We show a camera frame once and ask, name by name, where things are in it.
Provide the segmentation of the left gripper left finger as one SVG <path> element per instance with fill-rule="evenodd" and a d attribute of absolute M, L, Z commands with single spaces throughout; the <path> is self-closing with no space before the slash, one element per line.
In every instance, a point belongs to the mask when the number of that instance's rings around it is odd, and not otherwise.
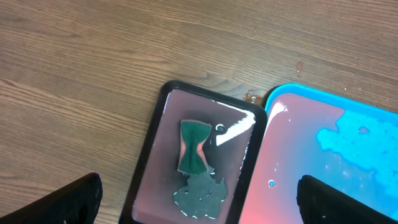
<path fill-rule="evenodd" d="M 92 172 L 1 217 L 1 224 L 93 224 L 102 197 L 100 175 Z"/>

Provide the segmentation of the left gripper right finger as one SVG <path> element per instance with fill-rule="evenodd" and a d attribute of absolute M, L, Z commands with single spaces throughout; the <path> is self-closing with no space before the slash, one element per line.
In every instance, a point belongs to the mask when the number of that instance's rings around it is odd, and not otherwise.
<path fill-rule="evenodd" d="M 397 224 L 311 175 L 298 181 L 296 200 L 304 224 Z"/>

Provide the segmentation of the green and orange sponge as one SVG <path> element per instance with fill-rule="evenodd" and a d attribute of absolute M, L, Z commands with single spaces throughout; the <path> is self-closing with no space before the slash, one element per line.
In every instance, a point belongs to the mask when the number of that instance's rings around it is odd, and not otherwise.
<path fill-rule="evenodd" d="M 180 155 L 178 171 L 187 175 L 199 175 L 208 171 L 203 145 L 208 139 L 212 125 L 202 121 L 183 119 L 180 121 Z"/>

